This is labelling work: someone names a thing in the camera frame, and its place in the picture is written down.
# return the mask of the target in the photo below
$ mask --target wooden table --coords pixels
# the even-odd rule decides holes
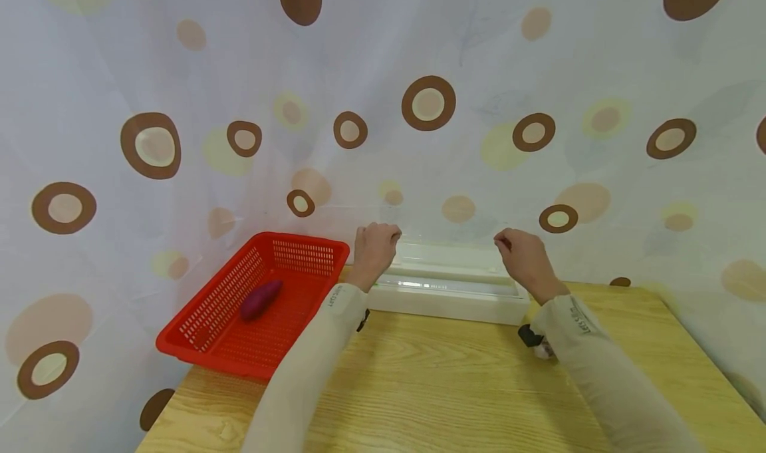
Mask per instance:
[[[710,452],[766,451],[764,424],[657,297],[570,288]],[[137,451],[238,452],[263,389],[194,367]],[[515,327],[372,312],[324,390],[306,451],[609,449],[564,369],[536,359]]]

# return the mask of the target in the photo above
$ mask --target beige sleeve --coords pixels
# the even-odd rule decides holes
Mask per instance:
[[[573,295],[540,308],[531,330],[544,335],[618,452],[704,452],[650,379]]]
[[[364,320],[367,294],[334,286],[317,315],[279,363],[242,443],[243,453],[299,453],[324,384]]]

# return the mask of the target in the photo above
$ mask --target basket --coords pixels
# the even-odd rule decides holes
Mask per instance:
[[[157,336],[183,362],[268,381],[338,281],[341,241],[275,232],[254,235]],[[281,280],[266,311],[243,322],[239,307],[262,283]]]

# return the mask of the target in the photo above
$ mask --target purple sweet potato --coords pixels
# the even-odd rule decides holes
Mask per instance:
[[[240,317],[242,317],[242,320],[249,322],[266,311],[266,308],[271,305],[271,302],[277,297],[281,288],[282,281],[274,280],[264,283],[250,292],[250,295],[245,297],[242,306],[240,306]]]

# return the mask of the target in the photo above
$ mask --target hand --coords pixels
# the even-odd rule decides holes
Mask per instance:
[[[357,228],[354,267],[346,282],[356,285],[363,292],[369,292],[378,277],[391,267],[399,237],[402,237],[402,231],[398,226],[372,222],[366,227]]]
[[[508,275],[519,282],[540,305],[558,295],[569,294],[569,289],[553,272],[545,244],[537,235],[505,228],[495,235],[495,246],[503,257]]]

